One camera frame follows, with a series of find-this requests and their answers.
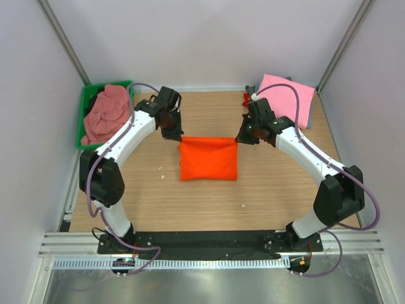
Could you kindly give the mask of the orange t shirt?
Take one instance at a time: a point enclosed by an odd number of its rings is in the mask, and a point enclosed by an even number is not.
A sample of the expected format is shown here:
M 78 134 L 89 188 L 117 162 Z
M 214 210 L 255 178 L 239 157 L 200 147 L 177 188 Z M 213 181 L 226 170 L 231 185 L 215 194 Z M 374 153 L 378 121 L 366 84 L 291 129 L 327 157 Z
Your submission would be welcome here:
M 178 145 L 180 180 L 236 181 L 238 144 L 232 137 L 183 137 Z

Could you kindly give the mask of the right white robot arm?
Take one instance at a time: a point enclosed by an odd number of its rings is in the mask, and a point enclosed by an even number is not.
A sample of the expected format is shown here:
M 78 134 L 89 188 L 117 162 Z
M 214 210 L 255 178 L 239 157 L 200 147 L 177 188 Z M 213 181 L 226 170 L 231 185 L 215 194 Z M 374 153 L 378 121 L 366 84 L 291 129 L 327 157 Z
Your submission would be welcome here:
M 267 99 L 251 101 L 247 109 L 236 142 L 271 144 L 294 159 L 318 187 L 311 211 L 286 226 L 288 248 L 301 250 L 317 233 L 365 207 L 363 173 L 357 166 L 346 167 L 305 140 L 290 118 L 275 116 Z

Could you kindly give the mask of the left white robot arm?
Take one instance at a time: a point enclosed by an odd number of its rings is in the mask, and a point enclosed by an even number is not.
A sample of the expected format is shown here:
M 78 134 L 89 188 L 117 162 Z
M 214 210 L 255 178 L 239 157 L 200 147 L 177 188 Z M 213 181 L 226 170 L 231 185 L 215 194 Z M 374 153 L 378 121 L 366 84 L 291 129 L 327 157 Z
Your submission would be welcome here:
M 165 86 L 137 104 L 128 98 L 130 116 L 121 129 L 96 150 L 80 155 L 79 188 L 86 195 L 89 215 L 102 218 L 105 235 L 120 253 L 137 249 L 134 227 L 122 203 L 125 183 L 121 168 L 135 148 L 157 129 L 163 139 L 182 140 L 181 101 L 179 92 Z

